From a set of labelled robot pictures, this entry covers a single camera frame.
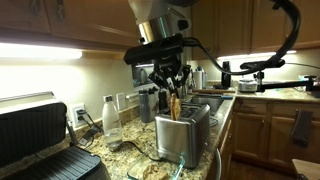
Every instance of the cabinet drawer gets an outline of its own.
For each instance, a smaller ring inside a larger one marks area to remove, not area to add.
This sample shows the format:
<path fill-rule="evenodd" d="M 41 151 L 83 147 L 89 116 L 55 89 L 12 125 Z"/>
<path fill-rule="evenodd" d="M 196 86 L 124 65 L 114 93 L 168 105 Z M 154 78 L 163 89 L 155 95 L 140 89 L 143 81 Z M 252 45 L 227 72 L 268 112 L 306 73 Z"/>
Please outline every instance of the cabinet drawer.
<path fill-rule="evenodd" d="M 267 102 L 263 100 L 236 100 L 234 111 L 250 114 L 266 114 Z"/>
<path fill-rule="evenodd" d="M 305 110 L 313 112 L 314 120 L 320 121 L 320 104 L 274 103 L 272 107 L 273 116 L 295 118 L 298 110 Z"/>

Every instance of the bottle cap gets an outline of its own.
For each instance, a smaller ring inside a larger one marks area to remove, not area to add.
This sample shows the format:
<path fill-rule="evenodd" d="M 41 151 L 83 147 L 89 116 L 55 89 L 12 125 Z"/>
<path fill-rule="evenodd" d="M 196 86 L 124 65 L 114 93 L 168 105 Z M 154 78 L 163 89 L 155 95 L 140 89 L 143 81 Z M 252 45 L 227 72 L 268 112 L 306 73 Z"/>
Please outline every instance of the bottle cap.
<path fill-rule="evenodd" d="M 112 101 L 112 95 L 109 95 L 109 96 L 103 96 L 103 101 L 104 101 L 104 102 Z"/>

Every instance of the kitchen sink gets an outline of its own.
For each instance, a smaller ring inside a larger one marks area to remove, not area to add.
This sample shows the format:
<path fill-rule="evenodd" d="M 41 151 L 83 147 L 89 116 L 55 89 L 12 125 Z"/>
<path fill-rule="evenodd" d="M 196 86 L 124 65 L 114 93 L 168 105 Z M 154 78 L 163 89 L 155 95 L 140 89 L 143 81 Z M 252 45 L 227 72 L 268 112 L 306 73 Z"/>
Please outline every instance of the kitchen sink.
<path fill-rule="evenodd" d="M 195 95 L 189 102 L 194 104 L 208 104 L 210 106 L 210 115 L 214 116 L 223 101 L 224 98 L 221 96 Z"/>

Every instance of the white wall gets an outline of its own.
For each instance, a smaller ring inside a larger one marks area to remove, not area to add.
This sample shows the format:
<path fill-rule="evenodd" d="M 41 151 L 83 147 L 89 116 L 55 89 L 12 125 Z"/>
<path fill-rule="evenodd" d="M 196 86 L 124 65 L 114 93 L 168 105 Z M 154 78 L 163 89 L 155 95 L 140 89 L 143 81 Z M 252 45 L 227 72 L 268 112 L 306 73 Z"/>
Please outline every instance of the white wall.
<path fill-rule="evenodd" d="M 93 119 L 101 118 L 105 95 L 133 93 L 131 66 L 109 55 L 77 60 L 0 58 L 0 97 L 53 91 L 68 108 L 84 102 Z M 129 103 L 127 107 L 137 104 Z"/>
<path fill-rule="evenodd" d="M 242 71 L 240 69 L 240 65 L 243 62 L 251 62 L 255 60 L 267 60 L 270 56 L 264 58 L 255 58 L 255 59 L 236 59 L 231 60 L 231 70 L 232 71 Z M 313 50 L 300 50 L 297 51 L 296 54 L 286 55 L 283 59 L 287 63 L 300 63 L 300 64 L 308 64 L 313 66 L 320 67 L 320 49 Z M 209 80 L 220 80 L 221 72 L 218 71 L 209 60 L 201 60 L 201 61 L 191 61 L 193 69 L 197 66 L 202 66 L 205 71 L 208 73 Z M 298 75 L 317 75 L 320 76 L 320 70 L 315 68 L 309 68 L 304 66 L 297 65 L 289 65 L 285 64 L 281 68 L 273 68 L 266 69 L 265 79 L 264 80 L 298 80 Z M 242 76 L 232 76 L 233 80 L 238 80 L 242 78 Z M 245 75 L 244 78 L 253 78 L 253 75 Z"/>

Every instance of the upper cabinet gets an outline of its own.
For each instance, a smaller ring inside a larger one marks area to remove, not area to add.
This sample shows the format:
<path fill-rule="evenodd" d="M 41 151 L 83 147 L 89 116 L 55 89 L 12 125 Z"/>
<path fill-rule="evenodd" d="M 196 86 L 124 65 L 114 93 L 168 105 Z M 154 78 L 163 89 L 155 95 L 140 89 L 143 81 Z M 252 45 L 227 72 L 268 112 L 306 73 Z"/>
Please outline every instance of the upper cabinet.
<path fill-rule="evenodd" d="M 266 0 L 199 1 L 192 8 L 193 36 L 217 57 L 276 51 L 291 31 L 282 9 Z M 301 13 L 300 33 L 292 49 L 320 47 L 320 1 L 292 0 Z M 193 59 L 207 59 L 193 50 Z"/>
<path fill-rule="evenodd" d="M 0 1 L 0 27 L 49 33 L 50 27 L 44 1 Z"/>
<path fill-rule="evenodd" d="M 139 45 L 128 1 L 3 0 L 0 37 L 10 42 L 119 49 Z"/>
<path fill-rule="evenodd" d="M 45 2 L 53 36 L 124 46 L 138 45 L 135 16 L 128 1 Z"/>

